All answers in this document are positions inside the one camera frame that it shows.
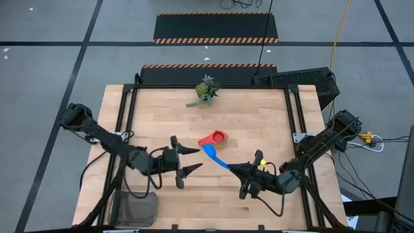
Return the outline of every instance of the black mat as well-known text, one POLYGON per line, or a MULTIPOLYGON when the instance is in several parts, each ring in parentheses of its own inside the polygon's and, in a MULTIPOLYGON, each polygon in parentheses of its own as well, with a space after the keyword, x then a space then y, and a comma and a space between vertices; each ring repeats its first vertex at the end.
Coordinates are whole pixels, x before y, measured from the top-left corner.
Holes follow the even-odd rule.
MULTIPOLYGON (((197 85, 207 74, 224 85, 250 85, 256 70, 257 64, 145 65, 141 79, 144 84, 197 85)), ((259 68, 263 76, 276 72, 274 64, 261 64, 259 68)))
POLYGON ((329 72, 328 67, 279 72, 270 76, 257 76, 254 78, 254 82, 255 84, 262 85, 270 85, 271 81, 273 82, 273 85, 315 85, 316 92, 318 93, 319 105, 321 109, 323 109, 340 93, 332 76, 328 75, 329 72))
MULTIPOLYGON (((267 16, 261 12, 159 14, 153 43, 261 44, 267 16)), ((271 13, 265 43, 277 42, 278 32, 271 13)))

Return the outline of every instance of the wooden table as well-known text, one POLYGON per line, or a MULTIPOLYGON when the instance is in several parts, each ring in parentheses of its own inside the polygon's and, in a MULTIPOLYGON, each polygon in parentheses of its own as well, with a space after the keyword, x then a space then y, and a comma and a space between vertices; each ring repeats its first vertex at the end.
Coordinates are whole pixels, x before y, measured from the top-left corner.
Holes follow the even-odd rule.
MULTIPOLYGON (((122 85, 108 85, 102 101, 98 123, 108 131, 114 131, 122 85)), ((187 147, 198 148, 197 141, 213 130, 229 134, 224 148, 217 156, 227 163, 252 161, 257 149, 263 151, 265 160, 276 166, 294 157, 289 120, 283 90, 279 89, 222 89, 213 105, 188 108, 185 105, 197 98, 193 89, 139 89, 132 130, 135 136, 130 144, 147 146, 149 151, 169 145, 169 138, 176 135, 187 147)), ((307 130, 319 133, 324 129, 323 119, 314 86, 300 86, 300 98, 307 130)), ((294 96, 291 94, 297 132, 294 96)), ((127 113, 124 114, 125 129, 127 113)), ((101 154, 99 145, 92 146, 89 161, 101 154)), ((79 223, 92 210, 102 195, 109 156, 100 159, 86 172, 73 223, 79 223)), ((250 198, 238 198, 240 181, 204 152, 181 156, 183 166, 202 162, 185 180, 185 189, 175 187, 175 172, 165 173, 159 196, 158 219, 151 228, 170 229, 257 229, 264 225, 267 230, 305 230, 305 218, 298 188, 286 195, 285 212, 276 217, 263 203, 250 198)), ((334 165, 328 156, 314 163, 321 198, 343 223, 346 223, 334 165)), ((131 189, 144 191, 146 177, 127 168, 126 178, 131 189)), ((277 212, 281 196, 261 192, 260 196, 277 212)), ((314 202, 309 196, 313 225, 317 225, 314 202)))

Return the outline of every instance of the black metal frame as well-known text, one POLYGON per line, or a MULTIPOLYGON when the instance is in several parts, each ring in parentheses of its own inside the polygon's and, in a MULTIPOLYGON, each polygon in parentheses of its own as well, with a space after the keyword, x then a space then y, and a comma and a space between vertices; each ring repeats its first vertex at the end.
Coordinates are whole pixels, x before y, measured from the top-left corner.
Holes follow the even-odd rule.
MULTIPOLYGON (((118 118, 116 121, 116 131, 121 131, 121 125, 122 125, 122 118, 124 116, 125 112, 125 104, 127 100, 127 94, 132 90, 131 94, 131 102, 129 105, 129 112, 128 112, 128 118, 127 118, 127 124, 126 124, 126 130, 131 130, 132 128, 132 119, 133 114, 135 110, 135 103, 136 103, 136 97, 138 93, 138 89, 193 89, 194 85, 164 85, 164 84, 151 84, 151 85, 145 85, 142 83, 142 80, 140 79, 139 75, 135 75, 135 83, 134 84, 124 84, 124 88, 122 89, 122 97, 120 102, 120 107, 118 111, 118 118)), ((305 125, 305 118, 303 116, 303 110, 301 106, 300 96, 299 96, 299 90, 297 85, 279 85, 279 86, 273 86, 273 85, 223 85, 223 89, 282 89, 285 93, 285 100, 286 100, 286 106, 287 106, 287 115, 289 119, 290 124, 290 132, 292 137, 292 146, 295 148, 295 142, 293 140, 293 134, 296 133, 296 126, 295 126, 295 120, 292 110, 292 102, 290 101, 290 92, 292 91, 295 96, 296 101, 296 108, 298 110, 298 116, 299 116, 299 123, 301 126, 301 132, 306 133, 306 125, 305 125)), ((113 171, 114 171, 114 164, 115 164, 115 157, 116 155, 111 155, 111 158, 109 159, 107 174, 105 178, 105 186, 103 188, 103 191, 105 192, 107 190, 107 187, 111 183, 113 171)), ((318 184, 316 182, 316 176, 314 172, 314 167, 311 166, 309 169, 309 175, 311 181, 315 184, 316 189, 318 189, 318 184)), ((310 229, 313 226, 312 224, 312 216, 311 216, 311 208, 309 205, 309 198, 307 195, 306 189, 301 185, 301 196, 302 196, 302 203, 303 203, 303 210, 305 214, 305 221, 307 228, 310 229)), ((98 222, 97 225, 103 225, 103 221, 105 218, 105 211, 106 207, 101 211, 101 213, 98 216, 98 222)), ((325 221, 324 216, 321 212, 321 210, 316 207, 316 213, 318 217, 318 225, 319 227, 325 227, 325 221)), ((280 232, 279 230, 265 230, 263 225, 258 226, 259 232, 280 232)), ((165 230, 151 230, 147 229, 145 232, 163 232, 165 230)), ((167 229, 168 232, 192 232, 193 230, 178 230, 176 225, 173 225, 171 229, 167 229)), ((257 232, 256 230, 217 230, 217 232, 257 232)))

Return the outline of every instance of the black floor line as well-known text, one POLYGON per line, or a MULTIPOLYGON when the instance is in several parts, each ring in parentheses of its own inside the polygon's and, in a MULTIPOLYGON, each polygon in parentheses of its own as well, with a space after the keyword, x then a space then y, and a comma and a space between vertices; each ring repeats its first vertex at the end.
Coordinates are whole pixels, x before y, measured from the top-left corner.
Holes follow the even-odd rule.
POLYGON ((401 62, 404 66, 404 68, 407 71, 407 74, 409 76, 409 79, 411 80, 412 84, 414 85, 414 71, 413 71, 413 67, 411 66, 411 63, 409 62, 406 53, 404 52, 404 49, 401 46, 400 41, 397 38, 397 35, 395 34, 395 31, 393 29, 393 26, 391 25, 391 22, 388 19, 388 16, 384 10, 384 7, 382 7, 382 4, 380 2, 380 0, 374 0, 376 7, 378 8, 378 11, 380 12, 381 18, 384 21, 384 24, 387 27, 388 33, 391 36, 391 39, 393 40, 393 42, 397 45, 397 52, 398 55, 400 56, 401 62))
MULTIPOLYGON (((93 31, 93 28, 94 28, 95 23, 96 23, 96 19, 98 18, 98 14, 99 14, 100 8, 102 6, 102 1, 103 0, 98 0, 96 2, 96 6, 95 6, 94 12, 92 14, 91 21, 89 22, 89 26, 88 26, 88 29, 86 31, 85 38, 83 39, 83 42, 87 42, 91 38, 92 31, 93 31)), ((71 77, 69 78, 69 82, 66 86, 65 94, 63 95, 63 98, 62 98, 62 101, 61 101, 61 104, 60 104, 60 107, 59 107, 58 114, 56 115, 55 121, 53 123, 52 131, 50 132, 49 139, 48 139, 46 147, 45 147, 45 151, 43 152, 38 170, 37 170, 36 175, 34 177, 32 186, 30 187, 30 191, 28 193, 25 205, 23 207, 23 211, 21 212, 19 221, 17 222, 17 226, 16 226, 16 229, 15 229, 15 232, 17 232, 17 233, 25 231, 27 221, 30 217, 30 213, 31 213, 32 208, 33 208, 34 201, 36 200, 36 196, 38 195, 42 179, 43 179, 43 177, 45 175, 45 172, 46 172, 47 164, 49 163, 50 155, 52 154, 52 150, 53 150, 54 143, 56 141, 56 137, 58 136, 58 132, 59 132, 59 128, 60 128, 59 116, 66 109, 66 107, 69 103, 69 98, 71 97, 72 90, 73 90, 76 78, 78 77, 78 73, 79 73, 80 67, 82 65, 83 57, 85 56, 86 48, 87 48, 87 46, 82 46, 80 51, 79 51, 78 57, 76 58, 76 62, 74 64, 72 74, 71 74, 71 77)))
MULTIPOLYGON (((269 47, 332 47, 329 41, 280 41, 269 47)), ((152 41, 0 41, 0 46, 102 46, 102 47, 160 47, 160 46, 201 46, 193 44, 154 44, 152 41)), ((202 46, 256 46, 252 44, 203 44, 202 46)), ((414 47, 414 42, 338 42, 337 47, 414 47)))

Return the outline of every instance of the small plant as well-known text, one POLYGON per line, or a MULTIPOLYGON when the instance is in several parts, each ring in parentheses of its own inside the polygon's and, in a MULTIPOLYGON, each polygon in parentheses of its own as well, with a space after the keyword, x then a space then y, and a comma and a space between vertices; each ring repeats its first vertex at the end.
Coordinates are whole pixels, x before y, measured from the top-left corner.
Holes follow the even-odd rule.
POLYGON ((186 104, 187 107, 196 107, 203 101, 207 101, 209 106, 212 104, 213 96, 218 96, 216 92, 221 89, 221 84, 214 83, 213 79, 207 74, 204 75, 202 83, 195 87, 195 92, 199 96, 199 99, 193 103, 186 104))

